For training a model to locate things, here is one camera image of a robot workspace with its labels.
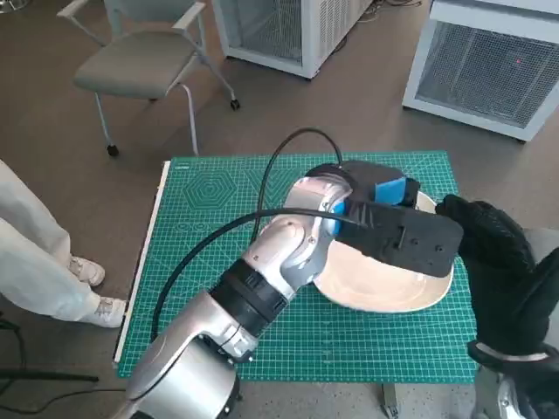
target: person's leg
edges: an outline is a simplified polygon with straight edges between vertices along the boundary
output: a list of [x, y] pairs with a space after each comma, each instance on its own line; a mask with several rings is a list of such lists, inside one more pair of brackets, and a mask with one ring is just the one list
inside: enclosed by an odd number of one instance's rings
[[16, 306], [55, 319], [117, 327], [124, 301], [100, 297], [88, 284], [0, 218], [0, 293]]
[[71, 255], [67, 231], [3, 161], [0, 161], [0, 217], [80, 281], [96, 286], [105, 277], [100, 265]]

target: chair seat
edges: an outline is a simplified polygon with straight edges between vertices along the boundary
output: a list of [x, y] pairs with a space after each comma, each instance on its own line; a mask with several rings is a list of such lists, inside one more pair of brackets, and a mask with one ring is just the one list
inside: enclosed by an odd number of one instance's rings
[[101, 48], [76, 72], [76, 86], [138, 99], [167, 95], [195, 50], [179, 33], [134, 32]]

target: chair backrest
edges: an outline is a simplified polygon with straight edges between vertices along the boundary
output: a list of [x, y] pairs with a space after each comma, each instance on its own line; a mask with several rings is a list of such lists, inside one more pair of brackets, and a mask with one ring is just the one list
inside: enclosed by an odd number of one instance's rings
[[120, 16], [135, 22], [176, 22], [196, 0], [104, 0], [113, 36], [122, 34]]

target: black wire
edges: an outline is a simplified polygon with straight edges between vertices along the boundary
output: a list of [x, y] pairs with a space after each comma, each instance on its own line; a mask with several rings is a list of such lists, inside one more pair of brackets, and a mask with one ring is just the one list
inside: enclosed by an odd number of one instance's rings
[[[256, 205], [256, 211], [260, 211], [264, 207], [266, 184], [268, 182], [268, 177], [270, 176], [270, 172], [272, 171], [273, 163], [278, 158], [278, 155], [280, 155], [281, 150], [283, 150], [287, 144], [289, 144], [292, 140], [294, 140], [295, 138], [297, 138], [298, 136], [304, 133], [316, 133], [322, 135], [322, 137], [324, 137], [324, 139], [328, 141], [332, 146], [332, 148], [334, 149], [336, 159], [338, 160], [338, 164], [342, 165], [343, 162], [342, 152], [340, 151], [340, 148], [335, 143], [335, 141], [332, 140], [332, 138], [328, 134], [326, 134], [321, 129], [315, 127], [303, 127], [298, 129], [294, 133], [289, 134], [289, 136], [281, 142], [278, 148], [276, 148], [276, 151], [273, 152], [272, 157], [270, 157], [270, 161], [268, 162], [268, 165], [266, 166], [266, 170], [264, 171], [264, 176], [262, 176], [262, 183], [260, 184], [259, 200], [258, 200], [258, 204]], [[251, 243], [253, 243], [254, 240], [256, 240], [256, 237], [259, 234], [259, 229], [260, 229], [260, 218], [257, 218], [256, 220], [254, 220], [254, 227], [252, 228]]]
[[72, 393], [65, 393], [63, 395], [57, 395], [56, 397], [53, 397], [51, 400], [49, 400], [47, 403], [45, 403], [43, 406], [41, 406], [38, 409], [24, 410], [24, 409], [12, 408], [10, 406], [0, 405], [0, 410], [16, 413], [18, 415], [27, 415], [27, 416], [38, 415], [39, 413], [44, 412], [53, 403], [65, 399], [66, 397], [74, 397], [75, 395], [89, 395], [91, 393], [108, 393], [108, 392], [121, 392], [121, 391], [126, 391], [126, 390], [124, 388], [95, 388], [93, 390], [73, 391]]
[[[12, 325], [7, 320], [0, 319], [0, 328], [2, 328], [3, 330], [9, 330], [16, 336], [17, 347], [19, 350], [19, 369], [21, 371], [25, 370], [27, 368], [27, 352], [25, 351], [24, 337], [21, 335], [19, 327]], [[2, 397], [2, 395], [6, 391], [8, 391], [8, 389], [14, 384], [14, 382], [16, 382], [15, 378], [9, 379], [2, 387], [0, 387], [0, 397]]]
[[153, 319], [151, 323], [151, 341], [153, 342], [159, 333], [159, 318], [161, 316], [161, 311], [163, 309], [163, 304], [165, 304], [165, 299], [169, 295], [169, 291], [173, 284], [178, 279], [179, 275], [183, 272], [187, 264], [189, 264], [192, 259], [194, 259], [198, 253], [200, 253], [207, 245], [211, 244], [215, 239], [221, 237], [226, 232], [237, 228], [239, 225], [244, 223], [249, 223], [250, 221], [265, 217], [265, 216], [279, 216], [279, 215], [298, 215], [298, 216], [317, 216], [320, 218], [328, 218], [332, 220], [341, 221], [343, 223], [350, 223], [363, 228], [367, 228], [366, 225], [360, 224], [357, 221], [347, 218], [346, 216], [340, 216], [338, 214], [333, 214], [331, 212], [317, 211], [315, 209], [305, 209], [305, 208], [279, 208], [279, 209], [262, 209], [260, 211], [252, 212], [245, 216], [240, 216], [239, 218], [225, 224], [199, 242], [192, 250], [183, 258], [180, 264], [178, 264], [171, 273], [170, 277], [167, 278], [165, 285], [163, 286], [159, 297], [157, 298], [157, 304], [155, 305]]
[[406, 6], [420, 6], [423, 2], [422, 0], [384, 0], [390, 6], [394, 7], [406, 7]]
[[346, 46], [347, 43], [348, 43], [348, 36], [346, 35], [345, 37], [342, 38], [340, 43], [334, 48], [332, 54], [336, 54], [337, 52], [340, 52], [342, 48]]

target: white pants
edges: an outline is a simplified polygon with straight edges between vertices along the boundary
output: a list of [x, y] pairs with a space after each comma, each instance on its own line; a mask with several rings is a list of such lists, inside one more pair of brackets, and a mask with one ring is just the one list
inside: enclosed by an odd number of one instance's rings
[[16, 306], [75, 321], [100, 297], [67, 269], [70, 236], [0, 161], [0, 293]]

